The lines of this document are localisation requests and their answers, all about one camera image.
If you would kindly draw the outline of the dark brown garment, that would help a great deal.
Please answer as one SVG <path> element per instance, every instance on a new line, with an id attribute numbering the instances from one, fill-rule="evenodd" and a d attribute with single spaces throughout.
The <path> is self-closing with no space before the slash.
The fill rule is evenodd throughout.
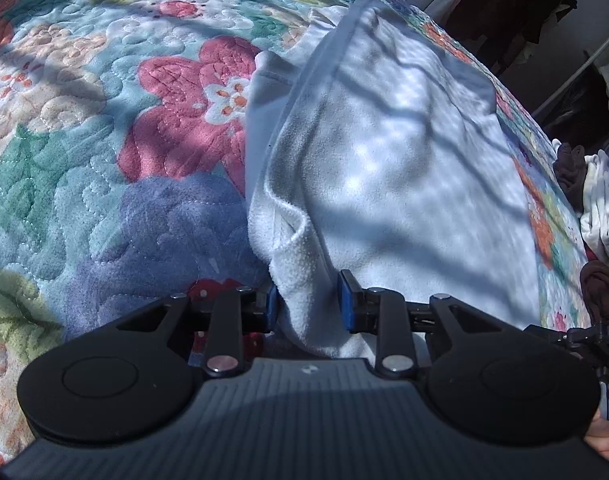
<path id="1" fill-rule="evenodd" d="M 553 165 L 556 180 L 572 208 L 583 210 L 583 188 L 587 173 L 583 146 L 573 148 L 562 143 L 557 148 L 557 158 Z"/>

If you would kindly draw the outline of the white patterned garment pile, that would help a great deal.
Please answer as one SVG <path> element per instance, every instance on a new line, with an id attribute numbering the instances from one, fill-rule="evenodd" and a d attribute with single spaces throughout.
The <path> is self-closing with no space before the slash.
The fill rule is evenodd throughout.
<path id="1" fill-rule="evenodd" d="M 553 141 L 557 148 L 562 144 Z M 585 153 L 587 173 L 583 188 L 583 210 L 579 215 L 581 235 L 586 246 L 604 263 L 609 263 L 609 155 L 604 150 Z"/>

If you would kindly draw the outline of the floral quilted bedspread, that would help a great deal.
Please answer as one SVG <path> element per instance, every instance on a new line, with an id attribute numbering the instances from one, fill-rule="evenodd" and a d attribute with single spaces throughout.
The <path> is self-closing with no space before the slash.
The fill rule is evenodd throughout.
<path id="1" fill-rule="evenodd" d="M 38 356 L 170 294 L 263 280 L 244 116 L 262 50 L 354 0 L 0 0 L 0 467 Z M 428 14 L 381 0 L 465 63 Z"/>

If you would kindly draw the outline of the white fleece sweatshirt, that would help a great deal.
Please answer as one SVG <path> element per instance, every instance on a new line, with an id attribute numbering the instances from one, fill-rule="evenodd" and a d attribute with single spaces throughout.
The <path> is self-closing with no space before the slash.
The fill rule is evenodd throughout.
<path id="1" fill-rule="evenodd" d="M 252 249 L 300 349 L 373 359 L 337 278 L 409 301 L 446 292 L 517 327 L 539 322 L 525 187 L 480 70 L 376 0 L 313 12 L 257 55 L 246 109 Z"/>

